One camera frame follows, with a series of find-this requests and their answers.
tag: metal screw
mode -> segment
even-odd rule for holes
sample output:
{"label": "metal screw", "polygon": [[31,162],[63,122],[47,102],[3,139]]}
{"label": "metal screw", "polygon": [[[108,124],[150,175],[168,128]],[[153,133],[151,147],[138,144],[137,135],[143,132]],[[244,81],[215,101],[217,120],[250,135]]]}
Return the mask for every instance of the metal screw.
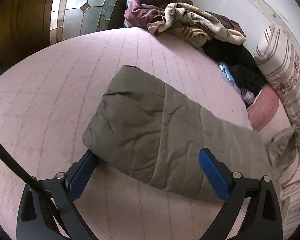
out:
{"label": "metal screw", "polygon": [[269,182],[269,181],[271,181],[271,179],[270,179],[270,177],[269,176],[263,176],[263,179],[266,181],[266,182]]}
{"label": "metal screw", "polygon": [[59,172],[56,177],[57,179],[63,179],[63,177],[65,176],[65,173],[64,172]]}
{"label": "metal screw", "polygon": [[235,171],[234,173],[232,173],[232,176],[236,179],[240,179],[241,178],[241,174],[237,171]]}

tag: black cable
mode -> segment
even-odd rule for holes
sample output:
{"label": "black cable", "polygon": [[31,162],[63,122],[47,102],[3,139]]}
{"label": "black cable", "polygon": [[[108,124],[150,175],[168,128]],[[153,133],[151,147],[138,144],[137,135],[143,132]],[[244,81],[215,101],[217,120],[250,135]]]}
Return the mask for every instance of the black cable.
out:
{"label": "black cable", "polygon": [[39,196],[43,198],[45,203],[48,205],[49,209],[51,210],[53,216],[61,226],[61,228],[68,232],[65,225],[62,222],[60,217],[59,211],[56,208],[55,204],[50,199],[48,193],[45,192],[44,188],[41,184],[36,181],[34,178],[30,176],[28,172],[23,169],[19,163],[15,161],[14,158],[7,152],[7,150],[1,145],[0,143],[0,159],[6,164],[10,170],[12,170],[20,179],[22,179],[26,184],[28,184]]}

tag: pillow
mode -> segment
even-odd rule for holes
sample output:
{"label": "pillow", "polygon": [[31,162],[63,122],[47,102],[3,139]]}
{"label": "pillow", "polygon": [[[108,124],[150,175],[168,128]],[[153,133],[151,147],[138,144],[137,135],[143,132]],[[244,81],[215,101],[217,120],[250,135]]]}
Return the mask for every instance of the pillow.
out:
{"label": "pillow", "polygon": [[255,61],[278,94],[291,124],[296,125],[300,148],[300,60],[291,41],[276,26],[266,29],[258,44]]}
{"label": "pillow", "polygon": [[290,204],[282,221],[283,239],[288,239],[300,224],[300,182],[283,189],[283,200],[287,198],[290,198]]}
{"label": "pillow", "polygon": [[268,84],[264,85],[256,100],[247,109],[251,127],[254,130],[261,131],[273,119],[278,110],[279,101],[274,90]]}

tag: fleece blanket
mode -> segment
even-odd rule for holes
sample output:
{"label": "fleece blanket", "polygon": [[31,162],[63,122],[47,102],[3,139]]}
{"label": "fleece blanket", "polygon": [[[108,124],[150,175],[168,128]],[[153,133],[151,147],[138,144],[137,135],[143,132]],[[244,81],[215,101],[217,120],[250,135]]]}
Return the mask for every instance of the fleece blanket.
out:
{"label": "fleece blanket", "polygon": [[[282,167],[277,160],[292,133],[293,129],[287,130],[274,144],[270,142],[270,162],[257,131],[218,119],[160,79],[137,67],[123,66],[82,140],[101,159],[139,181],[190,198],[216,201],[199,166],[202,148],[209,148],[231,171],[247,178],[269,175],[279,196],[281,174],[275,168]],[[285,155],[284,160],[288,166],[294,158]]]}
{"label": "fleece blanket", "polygon": [[227,29],[213,15],[187,3],[170,3],[164,10],[165,23],[158,32],[168,31],[197,46],[216,38],[241,45],[246,38],[240,31]]}

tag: mattress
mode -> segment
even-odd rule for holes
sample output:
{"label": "mattress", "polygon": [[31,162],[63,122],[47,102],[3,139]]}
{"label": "mattress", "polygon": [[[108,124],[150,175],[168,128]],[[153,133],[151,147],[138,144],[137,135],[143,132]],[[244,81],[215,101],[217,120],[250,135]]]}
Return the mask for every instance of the mattress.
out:
{"label": "mattress", "polygon": [[[85,153],[82,133],[121,65],[136,65],[215,116],[251,129],[244,103],[215,62],[171,34],[128,28],[57,43],[1,75],[0,142],[37,179],[67,171]],[[0,224],[12,239],[23,188],[0,161]],[[195,240],[222,204],[154,189],[101,163],[75,205],[100,240]],[[231,234],[239,227],[238,220]]]}

